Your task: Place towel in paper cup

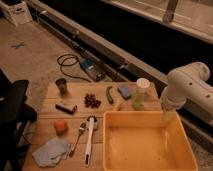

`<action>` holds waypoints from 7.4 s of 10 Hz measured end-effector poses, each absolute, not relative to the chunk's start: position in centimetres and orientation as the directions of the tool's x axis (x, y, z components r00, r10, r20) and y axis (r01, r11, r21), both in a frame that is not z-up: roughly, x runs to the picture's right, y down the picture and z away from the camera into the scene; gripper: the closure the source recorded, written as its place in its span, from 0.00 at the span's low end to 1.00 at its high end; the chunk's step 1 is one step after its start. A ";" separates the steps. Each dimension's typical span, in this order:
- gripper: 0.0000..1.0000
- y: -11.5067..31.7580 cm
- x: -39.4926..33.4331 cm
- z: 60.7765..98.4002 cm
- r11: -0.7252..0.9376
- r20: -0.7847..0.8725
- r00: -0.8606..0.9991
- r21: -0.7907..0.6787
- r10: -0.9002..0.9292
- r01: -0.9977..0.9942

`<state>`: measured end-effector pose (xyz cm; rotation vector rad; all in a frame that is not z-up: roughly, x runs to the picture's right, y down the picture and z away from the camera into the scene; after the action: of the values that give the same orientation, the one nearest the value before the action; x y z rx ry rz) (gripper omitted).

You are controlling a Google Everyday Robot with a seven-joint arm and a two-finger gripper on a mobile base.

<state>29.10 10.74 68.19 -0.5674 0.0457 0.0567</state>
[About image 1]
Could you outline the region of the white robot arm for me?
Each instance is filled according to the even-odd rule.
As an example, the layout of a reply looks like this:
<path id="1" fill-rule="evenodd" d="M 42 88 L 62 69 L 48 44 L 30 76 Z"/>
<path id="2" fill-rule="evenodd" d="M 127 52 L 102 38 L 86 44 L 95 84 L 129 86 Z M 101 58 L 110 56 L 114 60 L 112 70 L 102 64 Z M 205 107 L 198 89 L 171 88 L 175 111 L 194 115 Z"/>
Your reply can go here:
<path id="1" fill-rule="evenodd" d="M 170 112 L 180 109 L 187 100 L 191 100 L 213 115 L 213 86 L 206 83 L 209 77 L 210 69 L 203 62 L 192 62 L 172 69 L 160 97 L 163 110 Z"/>

